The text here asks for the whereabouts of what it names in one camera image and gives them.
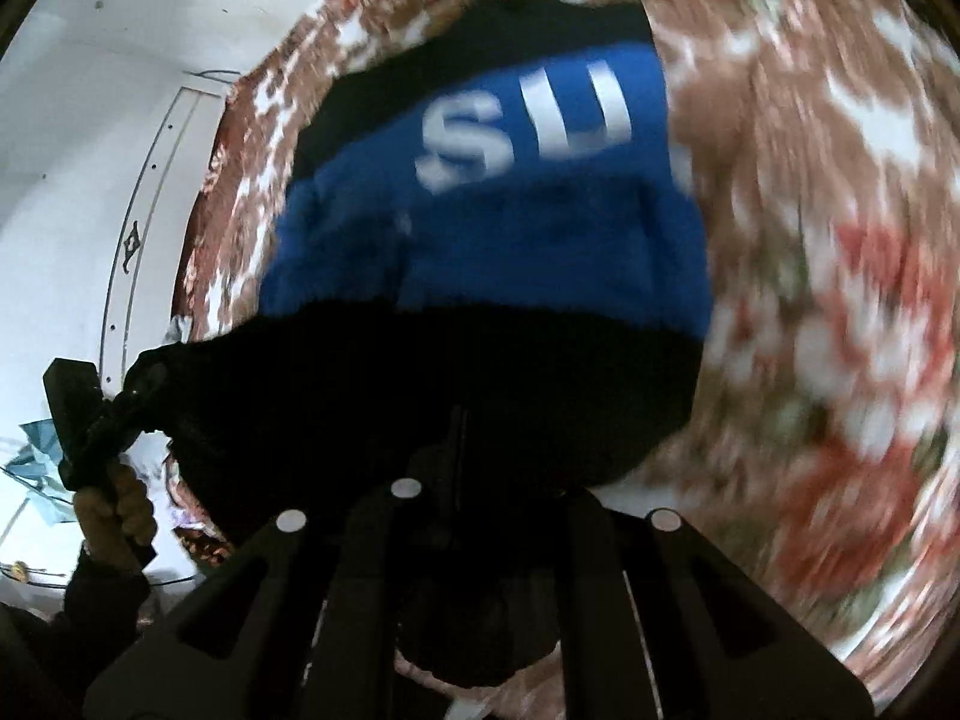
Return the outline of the left hand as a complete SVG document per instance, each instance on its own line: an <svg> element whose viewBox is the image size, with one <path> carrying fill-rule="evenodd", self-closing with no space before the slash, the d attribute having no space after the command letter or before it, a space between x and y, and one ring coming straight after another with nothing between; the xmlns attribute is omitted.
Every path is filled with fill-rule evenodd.
<svg viewBox="0 0 960 720"><path fill-rule="evenodd" d="M86 554L94 562L128 574L139 574L158 533L155 507L146 486L130 466L117 465L107 493L85 488L73 496L73 510L82 528Z"/></svg>

